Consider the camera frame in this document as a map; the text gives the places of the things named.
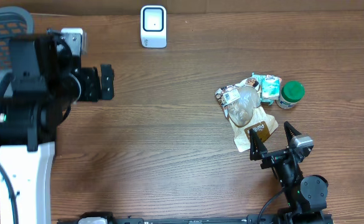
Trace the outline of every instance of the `snack wrapper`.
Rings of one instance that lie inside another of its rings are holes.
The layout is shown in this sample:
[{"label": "snack wrapper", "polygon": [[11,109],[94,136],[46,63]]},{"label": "snack wrapper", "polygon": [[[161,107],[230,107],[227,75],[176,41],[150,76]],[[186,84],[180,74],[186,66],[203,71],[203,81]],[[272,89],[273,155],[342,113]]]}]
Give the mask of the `snack wrapper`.
[{"label": "snack wrapper", "polygon": [[244,125],[237,125],[239,122],[233,121],[230,118],[229,107],[235,106],[238,100],[241,101],[239,90],[248,86],[253,87],[257,94],[261,96],[262,87],[257,79],[252,77],[246,78],[235,85],[220,88],[215,92],[215,98],[218,100],[226,119],[229,120],[234,130],[234,142],[239,152],[244,152],[251,148],[250,129],[254,129],[262,142],[265,142],[278,127],[274,116],[266,114],[260,103],[258,107],[252,108],[252,111],[250,111],[252,118],[244,122]]},{"label": "snack wrapper", "polygon": [[252,73],[252,78],[257,79],[261,85],[262,91],[260,97],[262,102],[271,105],[274,100],[278,100],[282,82],[281,78],[274,75],[257,75],[255,73]]}]

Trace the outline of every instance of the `plastic container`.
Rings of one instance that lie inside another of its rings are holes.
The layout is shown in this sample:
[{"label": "plastic container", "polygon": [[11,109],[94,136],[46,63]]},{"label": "plastic container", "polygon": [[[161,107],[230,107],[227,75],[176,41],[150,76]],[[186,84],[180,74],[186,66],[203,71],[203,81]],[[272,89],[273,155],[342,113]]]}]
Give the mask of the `plastic container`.
[{"label": "plastic container", "polygon": [[304,97],[304,95],[304,86],[298,81],[290,81],[281,89],[281,94],[276,103],[282,109],[291,109]]}]

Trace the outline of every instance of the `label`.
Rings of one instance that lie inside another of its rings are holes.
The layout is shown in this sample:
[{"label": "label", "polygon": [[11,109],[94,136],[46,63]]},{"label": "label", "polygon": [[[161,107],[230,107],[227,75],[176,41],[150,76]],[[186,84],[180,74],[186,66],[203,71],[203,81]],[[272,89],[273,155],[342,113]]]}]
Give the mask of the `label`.
[{"label": "label", "polygon": [[279,105],[279,107],[281,107],[282,109],[290,109],[290,108],[293,108],[296,104],[296,103],[290,103],[288,101],[286,101],[283,97],[282,97],[282,94],[280,94],[279,96],[279,99],[276,100],[276,103],[277,105]]},{"label": "label", "polygon": [[226,104],[230,104],[238,99],[240,99],[240,94],[238,93],[238,90],[232,90],[227,93],[223,94],[223,97],[225,98]]},{"label": "label", "polygon": [[268,125],[266,125],[266,122],[264,121],[256,123],[244,129],[244,132],[248,139],[250,139],[250,129],[253,129],[256,132],[256,134],[258,135],[258,137],[261,139],[262,142],[265,142],[270,137]]}]

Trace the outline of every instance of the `crumpled wrapper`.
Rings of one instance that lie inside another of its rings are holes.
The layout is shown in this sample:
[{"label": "crumpled wrapper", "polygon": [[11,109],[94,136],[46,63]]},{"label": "crumpled wrapper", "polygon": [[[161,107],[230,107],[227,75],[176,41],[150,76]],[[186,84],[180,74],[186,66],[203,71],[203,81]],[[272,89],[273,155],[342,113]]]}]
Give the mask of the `crumpled wrapper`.
[{"label": "crumpled wrapper", "polygon": [[244,152],[251,148],[250,129],[254,129],[262,142],[265,142],[279,126],[274,116],[266,114],[262,106],[253,108],[253,116],[248,124],[244,126],[238,126],[230,119],[228,105],[238,100],[239,95],[236,95],[235,92],[246,86],[252,86],[260,95],[261,85],[255,78],[246,78],[236,85],[228,85],[215,92],[215,98],[218,100],[226,119],[229,120],[234,130],[234,142],[239,152]]}]

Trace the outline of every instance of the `wood grain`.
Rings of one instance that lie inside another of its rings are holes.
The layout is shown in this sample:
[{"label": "wood grain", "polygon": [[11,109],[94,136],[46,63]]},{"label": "wood grain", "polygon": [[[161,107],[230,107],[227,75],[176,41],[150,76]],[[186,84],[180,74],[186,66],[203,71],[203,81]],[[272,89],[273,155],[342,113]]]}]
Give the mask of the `wood grain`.
[{"label": "wood grain", "polygon": [[169,14],[364,10],[363,0],[0,0],[0,7],[73,16],[140,15],[150,4],[164,6]]},{"label": "wood grain", "polygon": [[[280,188],[239,153],[213,94],[251,72],[299,80],[298,106],[265,106],[315,140],[301,164],[330,183],[326,213],[364,223],[364,11],[170,15],[168,46],[144,49],[139,16],[35,17],[36,31],[83,27],[86,67],[111,63],[112,101],[79,103],[58,129],[52,220],[241,217]],[[266,141],[286,145],[283,128]],[[283,198],[268,212],[285,205]]]}]

